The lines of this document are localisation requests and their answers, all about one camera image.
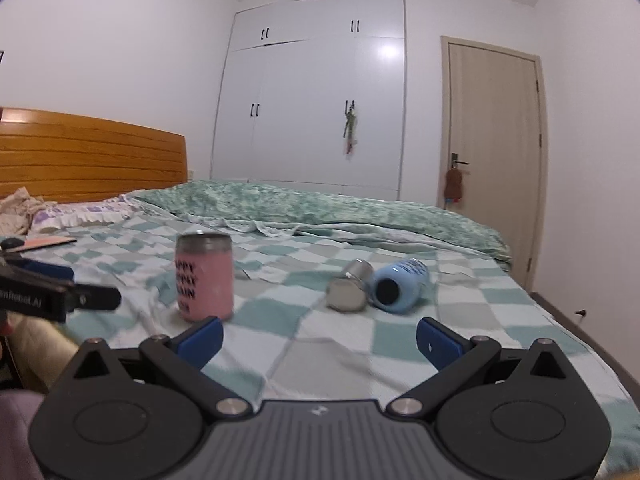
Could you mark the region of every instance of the door frame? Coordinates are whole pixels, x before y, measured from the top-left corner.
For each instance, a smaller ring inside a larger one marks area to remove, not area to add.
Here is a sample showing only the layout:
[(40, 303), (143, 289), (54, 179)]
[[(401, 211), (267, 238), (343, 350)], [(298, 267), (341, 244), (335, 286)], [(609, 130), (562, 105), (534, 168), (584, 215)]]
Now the door frame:
[(445, 174), (449, 169), (450, 155), (450, 128), (451, 128), (451, 79), (450, 79), (450, 58), (449, 45), (456, 44), (461, 46), (469, 46), (471, 48), (480, 48), (482, 50), (491, 50), (508, 56), (515, 56), (522, 59), (532, 61), (536, 67), (536, 77), (538, 79), (538, 110), (540, 113), (540, 138), (542, 146), (540, 147), (540, 182), (538, 184), (538, 205), (536, 208), (536, 224), (531, 247), (531, 268), (527, 274), (524, 289), (530, 292), (533, 287), (533, 281), (538, 268), (538, 255), (540, 252), (540, 241), (542, 240), (542, 230), (545, 218), (546, 204), (546, 172), (547, 172), (547, 147), (548, 147), (548, 129), (546, 122), (546, 93), (545, 83), (542, 74), (542, 60), (540, 56), (526, 54), (510, 48), (504, 48), (487, 43), (479, 43), (478, 41), (461, 40), (460, 38), (450, 38), (442, 36), (442, 142), (440, 145), (440, 173), (438, 178), (438, 201), (437, 206), (444, 209), (444, 184)]

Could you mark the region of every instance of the pillow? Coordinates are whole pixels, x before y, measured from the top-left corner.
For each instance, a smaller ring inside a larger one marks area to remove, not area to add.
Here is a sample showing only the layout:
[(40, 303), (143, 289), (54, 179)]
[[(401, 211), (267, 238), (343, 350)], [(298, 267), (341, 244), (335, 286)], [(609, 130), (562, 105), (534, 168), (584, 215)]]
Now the pillow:
[(76, 226), (106, 225), (131, 218), (137, 211), (123, 196), (102, 202), (56, 204), (36, 213), (30, 233), (51, 233)]

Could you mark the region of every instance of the headboard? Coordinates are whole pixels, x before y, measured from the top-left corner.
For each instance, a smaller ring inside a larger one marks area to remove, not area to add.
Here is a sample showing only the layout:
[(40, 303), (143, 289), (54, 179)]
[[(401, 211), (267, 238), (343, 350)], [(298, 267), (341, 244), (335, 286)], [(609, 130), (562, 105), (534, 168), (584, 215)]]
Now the headboard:
[(25, 186), (60, 203), (187, 181), (184, 137), (38, 110), (0, 108), (0, 198)]

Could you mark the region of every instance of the computer mouse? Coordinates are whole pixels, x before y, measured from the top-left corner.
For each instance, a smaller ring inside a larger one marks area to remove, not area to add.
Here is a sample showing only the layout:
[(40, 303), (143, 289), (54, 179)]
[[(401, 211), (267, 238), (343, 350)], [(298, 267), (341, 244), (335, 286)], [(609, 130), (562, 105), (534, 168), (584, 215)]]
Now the computer mouse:
[(8, 251), (9, 249), (15, 249), (16, 247), (22, 247), (23, 245), (24, 240), (20, 240), (20, 238), (5, 238), (0, 242), (0, 249)]

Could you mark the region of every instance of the pink cup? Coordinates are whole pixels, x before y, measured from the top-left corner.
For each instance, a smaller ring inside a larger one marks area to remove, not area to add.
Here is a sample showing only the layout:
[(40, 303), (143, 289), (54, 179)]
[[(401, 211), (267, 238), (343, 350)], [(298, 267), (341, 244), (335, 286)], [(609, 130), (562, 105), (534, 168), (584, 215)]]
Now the pink cup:
[(184, 319), (231, 317), (234, 311), (231, 237), (203, 232), (179, 236), (175, 245), (175, 284)]

